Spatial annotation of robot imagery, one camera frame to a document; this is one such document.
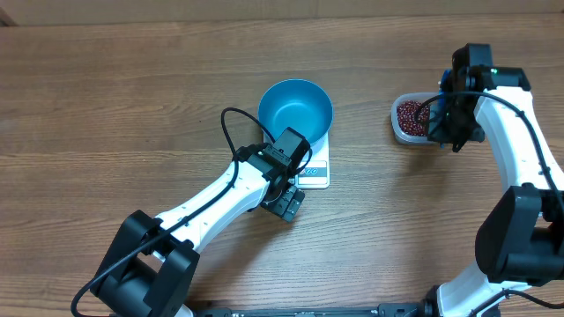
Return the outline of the blue plastic measuring scoop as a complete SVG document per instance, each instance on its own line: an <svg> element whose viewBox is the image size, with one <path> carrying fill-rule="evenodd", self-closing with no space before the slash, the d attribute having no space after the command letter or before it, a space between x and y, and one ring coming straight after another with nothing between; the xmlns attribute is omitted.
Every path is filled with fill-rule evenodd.
<svg viewBox="0 0 564 317"><path fill-rule="evenodd" d="M440 80L439 86L439 92L440 93L446 93L446 92L452 92L453 91L453 84L452 84L452 80L451 80L451 72L452 69L446 69L443 74L442 74L442 78Z"/></svg>

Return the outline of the red adzuki beans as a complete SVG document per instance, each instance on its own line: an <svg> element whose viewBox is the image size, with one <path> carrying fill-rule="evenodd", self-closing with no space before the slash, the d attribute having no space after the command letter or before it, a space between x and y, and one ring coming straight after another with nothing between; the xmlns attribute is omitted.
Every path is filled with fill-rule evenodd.
<svg viewBox="0 0 564 317"><path fill-rule="evenodd" d="M399 128L408 136L427 136L427 126L422 124L429 119L429 107L419 111L419 120L415 120L415 112L421 103L415 100L406 100L397 106L397 119Z"/></svg>

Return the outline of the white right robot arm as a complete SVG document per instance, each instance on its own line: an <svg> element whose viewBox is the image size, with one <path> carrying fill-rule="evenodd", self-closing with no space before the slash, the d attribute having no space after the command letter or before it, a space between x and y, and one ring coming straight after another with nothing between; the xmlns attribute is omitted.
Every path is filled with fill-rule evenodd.
<svg viewBox="0 0 564 317"><path fill-rule="evenodd" d="M493 63L487 44L468 43L452 55L438 95L423 102L427 139L458 152L488 141L502 196L476 239L474 260L430 291L433 316L497 316L502 300L563 278L563 171L538 125L531 85L521 68Z"/></svg>

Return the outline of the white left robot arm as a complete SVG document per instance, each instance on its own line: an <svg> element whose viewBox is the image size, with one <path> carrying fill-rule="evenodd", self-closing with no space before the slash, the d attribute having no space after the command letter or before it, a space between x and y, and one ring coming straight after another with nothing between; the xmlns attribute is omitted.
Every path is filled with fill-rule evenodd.
<svg viewBox="0 0 564 317"><path fill-rule="evenodd" d="M130 214L86 289L118 316L190 316L184 300L203 249L242 213L282 205L308 153L306 141L243 146L187 202L155 217Z"/></svg>

